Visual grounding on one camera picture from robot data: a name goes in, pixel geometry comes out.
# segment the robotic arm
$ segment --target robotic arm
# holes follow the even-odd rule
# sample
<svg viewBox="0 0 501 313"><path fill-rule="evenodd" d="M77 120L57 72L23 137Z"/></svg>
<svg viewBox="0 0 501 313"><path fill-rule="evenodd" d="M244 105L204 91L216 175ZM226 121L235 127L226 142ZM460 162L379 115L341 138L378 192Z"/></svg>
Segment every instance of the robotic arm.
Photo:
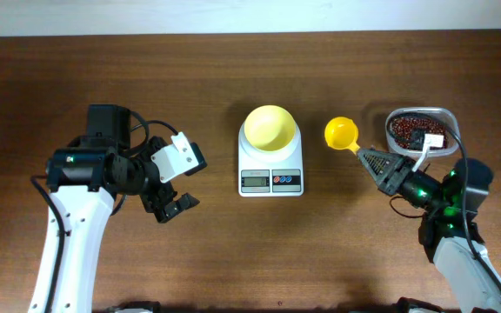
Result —
<svg viewBox="0 0 501 313"><path fill-rule="evenodd" d="M130 127L130 117L140 124ZM149 123L174 132L173 144L149 139ZM132 130L144 127L143 143L130 148ZM195 143L167 123L144 121L116 105L91 105L85 136L57 150L47 165L48 195L32 182L50 206L42 262L29 312L90 312L97 258L108 218L126 195L140 196L144 209L167 223L199 201L186 193L177 200L170 180L206 167ZM122 195L119 205L113 204Z"/></svg>
<svg viewBox="0 0 501 313"><path fill-rule="evenodd" d="M501 312L501 278L492 267L473 222L479 205L488 195L492 181L490 168L475 159L467 159L466 163L460 160L440 183L414 170L415 161L407 156L364 149L357 156L380 191L388 196L399 194L413 206L424 209L418 240L429 261L450 284L460 309ZM404 311L434 311L433 306L405 298L398 306L406 308Z"/></svg>

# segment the wire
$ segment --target wire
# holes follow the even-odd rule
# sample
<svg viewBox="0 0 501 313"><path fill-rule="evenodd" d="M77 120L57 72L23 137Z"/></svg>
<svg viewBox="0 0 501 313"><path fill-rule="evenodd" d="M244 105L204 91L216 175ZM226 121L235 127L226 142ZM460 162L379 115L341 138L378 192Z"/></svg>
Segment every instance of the wire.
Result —
<svg viewBox="0 0 501 313"><path fill-rule="evenodd" d="M150 137L150 128L148 127L148 123L143 119L143 117L140 116L140 114L136 113L135 111L131 111L130 113L138 120L138 122L140 122L139 127L144 127L145 137L144 140L138 146L123 152L123 157L132 157L135 156L140 151L142 151L144 147L146 147L146 144L148 143L148 139Z"/></svg>
<svg viewBox="0 0 501 313"><path fill-rule="evenodd" d="M146 122L146 123L147 123L147 124L157 123L157 124L163 125L163 126L167 127L168 129L170 129L170 130L173 132L173 134L175 134L175 135L179 135L179 132L178 132L178 131L177 131L177 130L173 127L173 126L169 125L169 124L168 124L168 123L166 123L166 122L162 122L162 121L158 121L158 120L150 120L150 121L148 121L148 122ZM142 124L139 124L139 125L137 125L137 126L133 127L133 128L132 128L132 130L130 130L130 131L135 131L135 130L138 130L138 129L139 129L139 128L141 128L141 127L143 127L143 125L142 125Z"/></svg>
<svg viewBox="0 0 501 313"><path fill-rule="evenodd" d="M471 241L471 233L469 232L469 224L467 223L467 209L466 209L467 208L467 182L468 182L467 177L469 177L469 162L467 161L467 150L465 149L463 143L461 142L461 138L459 138L459 135L455 132L455 130L453 130L447 123L444 123L439 118L433 117L433 116L428 115L428 114L417 113L417 112L403 113L403 114L398 114L398 115L394 116L386 125L386 129L388 129L391 122L398 117L421 117L421 118L427 118L427 119L430 119L434 122L437 122L437 123L443 125L445 127L446 131L448 133L450 133L450 135L453 137L453 139L458 143L459 149L461 150L461 158L462 158L464 166L465 166L465 169L464 169L465 172L464 172L464 177L463 177L464 181L463 181L463 186L461 189L461 193L462 193L461 194L461 216L463 219L463 230L465 233L465 240L467 241L467 244L469 245L469 249L471 250L473 258L481 264L484 271L486 271L486 274L488 274L488 276L491 278L491 280L498 287L498 290L500 291L500 295L501 295L501 282L500 282L500 280L498 279L496 274L494 274L494 271L492 271L492 269L490 268L488 263L486 263L483 260L480 253L478 253L477 249L475 249L475 246L473 245L473 242ZM393 134L393 132L389 131L388 133L394 139L399 140L399 138L397 136L395 136L395 134ZM438 210L439 210L439 208L434 209L429 214L427 219L431 220L436 215Z"/></svg>
<svg viewBox="0 0 501 313"><path fill-rule="evenodd" d="M393 206L393 201L396 200L396 199L404 199L404 197L402 196L393 196L391 199L390 199L390 207L391 209L398 213L400 216L403 216L403 217L407 217L407 218L421 218L424 216L424 214L421 214L419 216L410 216L410 215L407 215L407 214L404 214L404 213L401 213L400 211L398 211L394 206Z"/></svg>
<svg viewBox="0 0 501 313"><path fill-rule="evenodd" d="M120 209L123 207L123 204L125 203L125 200L127 200L127 195L122 195L121 199L119 200L119 203L116 205L115 209L111 212L111 216L114 216L120 211Z"/></svg>
<svg viewBox="0 0 501 313"><path fill-rule="evenodd" d="M59 244L57 245L57 255L56 255L56 261L55 264L53 265L53 274L51 276L51 283L50 283L50 291L48 293L48 300L46 301L45 304L45 313L50 313L51 312L51 306L53 304L53 298L56 293L56 287L57 287L57 279L59 278L59 268L61 267L61 259L63 258L63 250L65 247L65 225L63 223L63 218L61 217L61 214L59 214L59 210L57 210L56 205L51 201L50 196L48 193L43 189L42 186L38 183L37 179L46 179L47 176L32 176L30 178L30 181L34 185L34 187L38 190L40 195L42 195L43 199L45 202L50 206L50 210L53 213L53 215L56 217L57 221L57 226L59 227L59 232L57 235L59 236Z"/></svg>

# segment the yellow bowl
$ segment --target yellow bowl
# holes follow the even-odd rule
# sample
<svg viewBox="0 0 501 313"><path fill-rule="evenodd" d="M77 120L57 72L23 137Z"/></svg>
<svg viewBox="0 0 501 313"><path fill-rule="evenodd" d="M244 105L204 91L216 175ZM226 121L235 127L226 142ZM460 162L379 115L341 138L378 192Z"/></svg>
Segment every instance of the yellow bowl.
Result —
<svg viewBox="0 0 501 313"><path fill-rule="evenodd" d="M357 154L358 128L353 120L347 117L336 117L328 122L324 130L324 139L330 148L335 150L351 150Z"/></svg>
<svg viewBox="0 0 501 313"><path fill-rule="evenodd" d="M244 121L244 135L249 143L263 151L287 146L296 132L295 120L284 108L265 105L254 109Z"/></svg>

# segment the tabletop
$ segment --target tabletop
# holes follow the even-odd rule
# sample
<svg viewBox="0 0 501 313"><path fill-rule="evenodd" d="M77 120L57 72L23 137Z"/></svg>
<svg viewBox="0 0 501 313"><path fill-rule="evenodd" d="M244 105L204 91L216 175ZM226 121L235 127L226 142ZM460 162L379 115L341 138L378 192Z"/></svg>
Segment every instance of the tabletop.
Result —
<svg viewBox="0 0 501 313"><path fill-rule="evenodd" d="M360 162L324 142L326 123L345 116L360 145L386 150L385 118L410 106L452 111L469 156L494 170L476 222L501 275L501 30L0 37L0 311L26 311L37 279L48 212L29 177L85 131L91 103L171 123L208 162L173 182L196 208L158 224L131 197L110 218L97 310L131 300L352 310L401 296L456 308L418 244L419 221L395 214ZM301 130L300 197L237 193L237 133L264 104ZM431 159L428 173L441 179L459 157Z"/></svg>

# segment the white scale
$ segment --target white scale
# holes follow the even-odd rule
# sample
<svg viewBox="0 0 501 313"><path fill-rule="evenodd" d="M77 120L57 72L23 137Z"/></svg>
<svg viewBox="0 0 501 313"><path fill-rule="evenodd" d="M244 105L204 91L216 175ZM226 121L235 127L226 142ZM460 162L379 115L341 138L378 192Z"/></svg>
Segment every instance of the white scale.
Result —
<svg viewBox="0 0 501 313"><path fill-rule="evenodd" d="M281 150L267 152L253 147L239 131L239 195L303 195L303 152L301 131L295 124L295 136Z"/></svg>

